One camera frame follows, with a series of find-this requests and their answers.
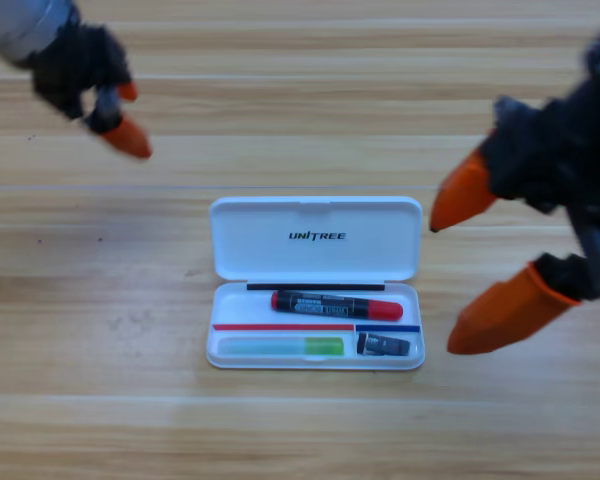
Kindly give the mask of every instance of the green item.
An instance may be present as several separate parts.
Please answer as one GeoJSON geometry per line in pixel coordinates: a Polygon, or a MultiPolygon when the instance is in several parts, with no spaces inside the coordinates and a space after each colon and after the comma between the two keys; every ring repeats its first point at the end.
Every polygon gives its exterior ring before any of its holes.
{"type": "Polygon", "coordinates": [[[340,337],[228,337],[218,344],[220,355],[326,355],[343,356],[340,337]]]}

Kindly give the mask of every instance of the orange fingertip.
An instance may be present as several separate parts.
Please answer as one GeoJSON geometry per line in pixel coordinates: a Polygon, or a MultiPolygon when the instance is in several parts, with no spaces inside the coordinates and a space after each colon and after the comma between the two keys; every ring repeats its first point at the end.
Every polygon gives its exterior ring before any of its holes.
{"type": "Polygon", "coordinates": [[[153,153],[147,134],[133,119],[126,115],[117,128],[101,136],[116,150],[138,159],[148,159],[153,153]]]}
{"type": "Polygon", "coordinates": [[[118,94],[125,100],[133,102],[138,98],[138,88],[133,82],[118,85],[118,94]]]}
{"type": "Polygon", "coordinates": [[[489,353],[525,340],[579,301],[552,290],[533,264],[504,283],[496,283],[459,315],[447,351],[489,353]]]}
{"type": "Polygon", "coordinates": [[[489,190],[489,172],[474,150],[444,180],[431,211],[429,228],[438,232],[485,212],[497,197],[489,190]]]}

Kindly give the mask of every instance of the blue stripe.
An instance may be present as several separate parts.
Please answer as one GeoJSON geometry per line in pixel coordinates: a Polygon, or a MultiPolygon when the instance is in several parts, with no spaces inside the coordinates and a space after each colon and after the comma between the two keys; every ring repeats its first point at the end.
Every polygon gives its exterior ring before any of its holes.
{"type": "Polygon", "coordinates": [[[356,332],[411,332],[420,333],[419,325],[356,325],[356,332]]]}

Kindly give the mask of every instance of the wood grain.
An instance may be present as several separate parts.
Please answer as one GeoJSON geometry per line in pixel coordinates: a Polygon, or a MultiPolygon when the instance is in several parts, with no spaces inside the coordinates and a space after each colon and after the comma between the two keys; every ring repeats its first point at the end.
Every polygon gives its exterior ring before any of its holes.
{"type": "Polygon", "coordinates": [[[476,295],[578,250],[564,214],[499,202],[426,229],[494,97],[581,78],[600,0],[81,6],[127,45],[156,154],[115,155],[0,63],[0,479],[600,480],[600,301],[446,352],[476,295]],[[209,205],[352,194],[422,204],[423,367],[211,367],[209,205]]]}

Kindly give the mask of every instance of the red marker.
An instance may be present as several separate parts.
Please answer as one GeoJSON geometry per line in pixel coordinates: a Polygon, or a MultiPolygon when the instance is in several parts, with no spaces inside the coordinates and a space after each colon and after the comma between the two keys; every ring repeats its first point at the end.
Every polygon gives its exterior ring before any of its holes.
{"type": "Polygon", "coordinates": [[[271,307],[277,312],[390,322],[400,320],[403,313],[399,303],[288,291],[274,292],[271,307]]]}

